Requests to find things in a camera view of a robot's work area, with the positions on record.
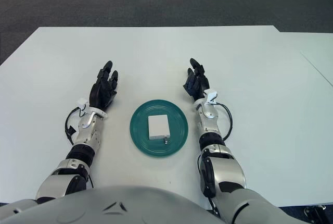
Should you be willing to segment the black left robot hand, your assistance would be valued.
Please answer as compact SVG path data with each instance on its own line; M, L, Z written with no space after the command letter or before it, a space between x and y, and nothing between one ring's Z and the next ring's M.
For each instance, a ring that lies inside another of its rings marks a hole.
M112 61L108 61L104 67L100 69L97 80L93 84L89 95L90 107L106 111L117 94L118 72L115 70L110 74L112 65Z

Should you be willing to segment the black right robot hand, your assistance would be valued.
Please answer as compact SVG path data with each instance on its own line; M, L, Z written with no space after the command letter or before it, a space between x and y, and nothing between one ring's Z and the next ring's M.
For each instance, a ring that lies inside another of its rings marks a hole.
M192 68L187 69L187 80L183 85L185 91L191 96L194 101L204 98L204 91L209 89L209 81L205 76L203 65L198 63L195 59L190 59Z

